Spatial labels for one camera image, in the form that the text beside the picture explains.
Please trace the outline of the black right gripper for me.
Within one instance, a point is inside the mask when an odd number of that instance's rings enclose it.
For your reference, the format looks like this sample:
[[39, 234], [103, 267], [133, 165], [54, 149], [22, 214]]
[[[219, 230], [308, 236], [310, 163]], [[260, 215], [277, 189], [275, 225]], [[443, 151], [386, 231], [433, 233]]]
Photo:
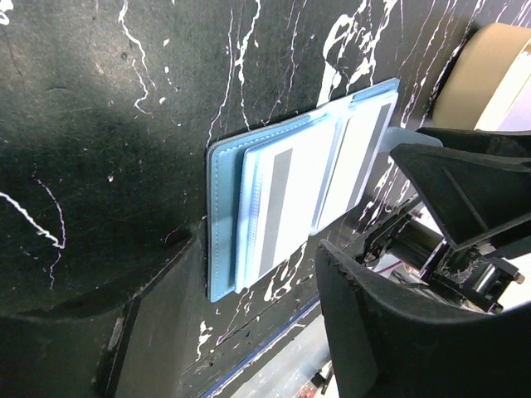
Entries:
[[529, 248], [530, 132], [417, 132], [439, 139], [444, 148], [403, 143], [391, 156], [446, 239], [417, 221], [417, 204], [407, 202], [360, 236], [356, 261], [375, 270], [384, 255], [392, 255], [417, 273], [404, 287], [455, 306], [501, 313], [499, 299], [510, 284], [521, 282], [521, 273], [472, 245]]

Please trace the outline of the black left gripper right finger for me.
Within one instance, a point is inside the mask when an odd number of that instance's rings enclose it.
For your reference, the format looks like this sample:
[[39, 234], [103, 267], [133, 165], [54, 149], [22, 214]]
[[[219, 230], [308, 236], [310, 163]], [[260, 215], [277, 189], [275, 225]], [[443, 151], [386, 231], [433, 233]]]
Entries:
[[416, 294], [326, 240], [315, 270], [342, 397], [527, 397], [530, 307], [471, 312]]

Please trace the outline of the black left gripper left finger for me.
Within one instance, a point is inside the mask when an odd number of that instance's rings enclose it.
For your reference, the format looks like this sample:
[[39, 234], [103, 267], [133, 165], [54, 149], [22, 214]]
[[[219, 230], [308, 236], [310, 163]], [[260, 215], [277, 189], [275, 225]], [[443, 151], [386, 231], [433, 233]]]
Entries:
[[167, 258], [50, 310], [3, 314], [2, 396], [177, 396], [203, 254], [191, 236]]

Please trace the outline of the white black stripe card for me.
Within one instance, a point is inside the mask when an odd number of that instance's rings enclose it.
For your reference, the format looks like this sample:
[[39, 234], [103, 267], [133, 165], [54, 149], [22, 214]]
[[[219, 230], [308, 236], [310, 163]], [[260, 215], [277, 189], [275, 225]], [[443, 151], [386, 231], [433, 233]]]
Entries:
[[306, 242], [334, 135], [334, 123], [322, 122], [246, 150], [237, 288], [251, 287]]

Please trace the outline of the blue leather card holder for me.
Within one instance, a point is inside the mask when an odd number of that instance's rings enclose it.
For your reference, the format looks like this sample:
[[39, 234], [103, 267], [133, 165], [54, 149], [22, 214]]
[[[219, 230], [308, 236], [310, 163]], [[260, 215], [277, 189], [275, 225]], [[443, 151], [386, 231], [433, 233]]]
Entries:
[[378, 155], [422, 143], [390, 125], [391, 78], [207, 151], [207, 296], [250, 288], [361, 201]]

